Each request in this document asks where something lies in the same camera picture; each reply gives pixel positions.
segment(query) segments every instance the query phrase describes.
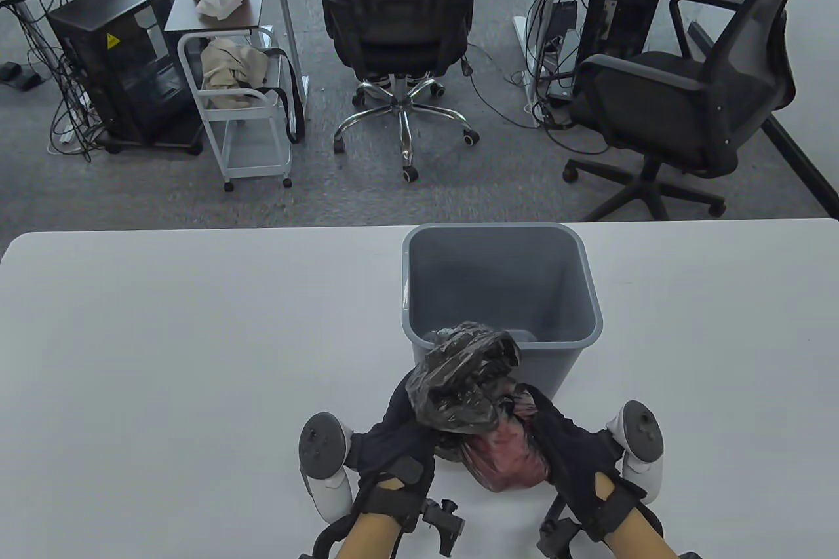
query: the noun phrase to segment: white pole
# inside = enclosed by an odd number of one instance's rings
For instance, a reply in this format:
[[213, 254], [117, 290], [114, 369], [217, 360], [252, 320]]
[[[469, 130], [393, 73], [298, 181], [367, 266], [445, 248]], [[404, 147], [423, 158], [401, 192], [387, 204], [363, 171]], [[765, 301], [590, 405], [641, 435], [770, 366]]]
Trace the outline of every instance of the white pole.
[[294, 68], [296, 74], [297, 91], [300, 93], [300, 98], [303, 100], [305, 107], [306, 92], [303, 89], [303, 73], [300, 71], [300, 57], [297, 55], [297, 40], [294, 38], [294, 26], [291, 24], [291, 11], [288, 9], [288, 0], [279, 0], [279, 5], [283, 10], [283, 20], [285, 21], [285, 32], [288, 35], [288, 57], [291, 59], [291, 67]]

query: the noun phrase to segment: black mesh office chair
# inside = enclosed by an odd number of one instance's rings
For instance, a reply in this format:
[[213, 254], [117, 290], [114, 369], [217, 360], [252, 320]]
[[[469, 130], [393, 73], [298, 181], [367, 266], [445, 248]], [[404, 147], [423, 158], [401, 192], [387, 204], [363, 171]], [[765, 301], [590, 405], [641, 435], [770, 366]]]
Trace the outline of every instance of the black mesh office chair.
[[[441, 77], [450, 65], [467, 52], [474, 0], [323, 0], [326, 32], [335, 41], [335, 49], [344, 65], [355, 70], [360, 85], [353, 97], [355, 106], [363, 106], [365, 97], [381, 98], [387, 104], [347, 118], [335, 131], [336, 153], [345, 151], [344, 132], [365, 118], [393, 113], [399, 118], [402, 143], [402, 177], [417, 179], [414, 149], [408, 126], [410, 113], [431, 113], [460, 122], [467, 145], [480, 136], [467, 119], [456, 111], [414, 103], [420, 92], [442, 96], [444, 88], [429, 77], [408, 88], [407, 76], [430, 74]], [[393, 91], [366, 80], [372, 75], [393, 75]]]
[[785, 44], [787, 0], [700, 0], [736, 11], [704, 62], [690, 58], [679, 1], [671, 1], [671, 14], [682, 56], [594, 55], [579, 65], [582, 90], [570, 106], [572, 120], [600, 131], [609, 145], [644, 155], [638, 174], [568, 161], [564, 181], [576, 181], [584, 170], [625, 185], [585, 221], [599, 220], [633, 199], [644, 201], [656, 220], [667, 220], [662, 196], [707, 203], [709, 214], [721, 216], [723, 197], [659, 182], [661, 165], [707, 179], [734, 172], [737, 149], [795, 97]]

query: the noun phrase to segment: floor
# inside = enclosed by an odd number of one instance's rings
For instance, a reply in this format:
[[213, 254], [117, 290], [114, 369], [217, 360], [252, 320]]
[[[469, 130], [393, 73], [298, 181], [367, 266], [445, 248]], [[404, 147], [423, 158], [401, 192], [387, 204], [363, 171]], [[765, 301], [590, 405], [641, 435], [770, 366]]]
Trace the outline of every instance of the floor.
[[[573, 185], [560, 173], [570, 152], [542, 131], [522, 130], [480, 102], [459, 67], [444, 82], [444, 106], [464, 113], [482, 134], [469, 148], [446, 121], [414, 124], [419, 181], [402, 182], [395, 119], [378, 119], [347, 135], [347, 155], [332, 154], [336, 125], [353, 113], [353, 73], [335, 55], [323, 30], [320, 0], [290, 0], [303, 70], [311, 77], [305, 142], [294, 148], [294, 187], [273, 178], [242, 180], [222, 191], [212, 152], [188, 157], [175, 151], [97, 151], [92, 163], [51, 157], [45, 145], [58, 101], [54, 83], [27, 94], [0, 87], [0, 253], [30, 231], [192, 229], [431, 221], [574, 221], [617, 191], [582, 174]], [[511, 18], [528, 0], [477, 0], [469, 59], [482, 95], [502, 113], [527, 125], [524, 94], [506, 76], [524, 67]], [[37, 3], [34, 14], [40, 14]], [[281, 24], [276, 0], [265, 0], [263, 22]], [[666, 14], [650, 34], [653, 49], [674, 50]], [[27, 46], [17, 23], [0, 12], [0, 59], [24, 62]], [[596, 151], [602, 138], [575, 128], [561, 134], [568, 146]], [[640, 158], [613, 149], [597, 158], [637, 169]], [[725, 218], [824, 216], [804, 185], [762, 134], [740, 151], [737, 172], [716, 181], [665, 175], [726, 196]], [[702, 206], [667, 201], [674, 220], [709, 218]], [[648, 220], [636, 201], [611, 220]]]

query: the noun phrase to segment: black glove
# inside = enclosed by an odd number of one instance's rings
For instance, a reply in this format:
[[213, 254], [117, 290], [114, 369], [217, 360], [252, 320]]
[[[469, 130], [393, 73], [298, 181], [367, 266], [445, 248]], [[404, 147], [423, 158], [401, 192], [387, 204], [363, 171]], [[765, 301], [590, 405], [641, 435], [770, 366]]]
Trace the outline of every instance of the black glove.
[[[529, 387], [536, 407], [539, 409], [530, 422], [531, 433], [536, 439], [543, 456], [551, 466], [549, 481], [567, 502], [582, 528], [595, 541], [602, 540], [604, 532], [612, 532], [620, 522], [615, 522], [617, 515], [631, 511], [633, 505], [644, 498], [646, 493], [637, 485], [620, 477], [615, 463], [620, 458], [611, 448], [609, 436], [591, 434], [566, 419], [545, 395]], [[595, 475], [604, 473], [616, 485], [614, 505], [620, 502], [620, 508], [601, 509], [606, 504], [595, 493]]]
[[[393, 515], [410, 532], [434, 478], [434, 450], [441, 433], [417, 423], [405, 391], [408, 376], [393, 391], [380, 423], [367, 433], [353, 434], [347, 466], [360, 476], [356, 509]], [[377, 487], [389, 478], [398, 478], [404, 487], [397, 491]]]

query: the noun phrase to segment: chrome chair base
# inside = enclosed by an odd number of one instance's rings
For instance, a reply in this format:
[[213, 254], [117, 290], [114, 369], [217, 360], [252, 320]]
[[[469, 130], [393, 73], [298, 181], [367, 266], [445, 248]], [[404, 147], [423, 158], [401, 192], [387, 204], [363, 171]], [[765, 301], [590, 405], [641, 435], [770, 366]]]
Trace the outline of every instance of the chrome chair base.
[[463, 127], [463, 139], [467, 145], [474, 146], [480, 142], [480, 136], [477, 131], [471, 128], [467, 119], [458, 112], [452, 109], [433, 106], [432, 104], [414, 103], [414, 98], [422, 94], [426, 89], [431, 91], [432, 96], [443, 95], [445, 88], [436, 80], [422, 79], [417, 85], [408, 88], [408, 79], [406, 77], [395, 77], [391, 85], [393, 85], [393, 93], [373, 83], [366, 81], [359, 83], [356, 94], [353, 96], [354, 106], [364, 106], [366, 97], [368, 96], [375, 100], [386, 101], [387, 104], [354, 113], [344, 122], [341, 122], [332, 139], [332, 149], [336, 154], [347, 151], [347, 146], [344, 144], [344, 133], [348, 128], [356, 124], [356, 122], [363, 121], [363, 119], [378, 118], [388, 113], [392, 113], [392, 115], [395, 115], [399, 119], [399, 141], [402, 149], [402, 178], [408, 183], [415, 182], [419, 178], [419, 173], [414, 168], [414, 143], [411, 137], [410, 124], [408, 124], [408, 116], [411, 113], [429, 113], [430, 115], [437, 115], [441, 118], [447, 118], [450, 121], [459, 122]]

